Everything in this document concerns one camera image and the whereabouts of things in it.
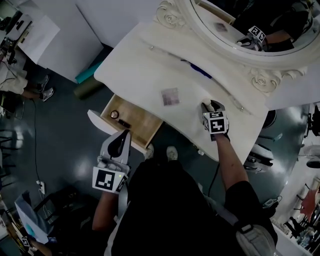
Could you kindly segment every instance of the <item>small round object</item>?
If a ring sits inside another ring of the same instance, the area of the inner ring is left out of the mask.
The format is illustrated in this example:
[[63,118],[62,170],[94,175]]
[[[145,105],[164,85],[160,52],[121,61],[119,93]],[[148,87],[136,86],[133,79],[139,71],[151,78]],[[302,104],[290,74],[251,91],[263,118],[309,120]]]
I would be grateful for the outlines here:
[[117,119],[119,117],[119,112],[114,110],[111,112],[110,116],[112,119]]

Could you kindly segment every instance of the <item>black shirt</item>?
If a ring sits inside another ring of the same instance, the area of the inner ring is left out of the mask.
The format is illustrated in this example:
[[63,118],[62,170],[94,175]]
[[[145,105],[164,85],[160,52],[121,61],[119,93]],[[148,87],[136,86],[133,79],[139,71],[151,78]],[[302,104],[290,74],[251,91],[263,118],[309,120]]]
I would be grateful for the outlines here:
[[264,51],[282,52],[294,48],[292,42],[308,31],[313,17],[305,0],[256,1],[254,5],[237,18],[233,26],[244,35],[248,29],[257,26],[266,35],[278,31],[287,32],[291,39],[268,44]]
[[[244,255],[233,227],[213,215],[196,184],[188,191],[179,186],[180,192],[174,189],[168,193],[169,187],[131,202],[114,239],[113,256]],[[227,190],[225,208],[241,221],[266,228],[277,243],[277,234],[248,182]]]

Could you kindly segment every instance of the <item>person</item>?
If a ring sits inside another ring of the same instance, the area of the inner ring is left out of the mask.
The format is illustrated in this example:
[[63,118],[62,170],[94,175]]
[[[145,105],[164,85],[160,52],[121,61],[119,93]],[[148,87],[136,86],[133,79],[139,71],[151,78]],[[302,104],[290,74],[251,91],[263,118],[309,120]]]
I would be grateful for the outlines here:
[[[241,222],[264,227],[277,243],[247,173],[229,139],[216,134],[226,191],[224,207]],[[128,185],[128,207],[116,225],[118,195],[103,192],[92,222],[95,255],[245,255],[234,227],[213,213],[193,178],[183,170],[175,147],[159,165],[149,146]]]
[[309,0],[260,0],[235,20],[233,27],[246,35],[257,26],[266,35],[263,50],[281,52],[294,48],[293,43],[313,25]]
[[22,95],[27,99],[47,101],[53,96],[55,90],[50,88],[45,90],[45,87],[50,79],[48,75],[45,76],[43,81],[38,84],[33,84],[23,78],[14,67],[8,65],[8,62],[2,60],[0,57],[0,91],[12,92]]

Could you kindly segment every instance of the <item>carved rose decoration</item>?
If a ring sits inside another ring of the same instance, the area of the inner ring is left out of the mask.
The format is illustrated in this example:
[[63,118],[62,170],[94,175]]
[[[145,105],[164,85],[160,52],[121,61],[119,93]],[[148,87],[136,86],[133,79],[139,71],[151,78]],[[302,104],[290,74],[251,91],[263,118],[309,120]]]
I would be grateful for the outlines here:
[[252,68],[250,70],[250,74],[253,76],[253,86],[264,93],[273,92],[282,78],[279,71],[267,71],[257,68]]
[[157,20],[165,27],[173,29],[183,27],[186,22],[173,2],[163,1],[156,10]]

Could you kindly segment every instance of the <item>bag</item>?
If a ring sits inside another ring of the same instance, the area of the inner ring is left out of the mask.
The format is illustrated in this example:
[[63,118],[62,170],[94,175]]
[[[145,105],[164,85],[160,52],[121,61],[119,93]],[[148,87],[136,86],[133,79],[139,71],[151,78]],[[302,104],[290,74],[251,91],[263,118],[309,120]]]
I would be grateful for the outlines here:
[[212,198],[204,195],[209,206],[216,211],[216,213],[226,220],[236,230],[235,237],[247,256],[273,256],[276,251],[275,242],[270,233],[260,225],[252,225],[243,223],[218,204]]

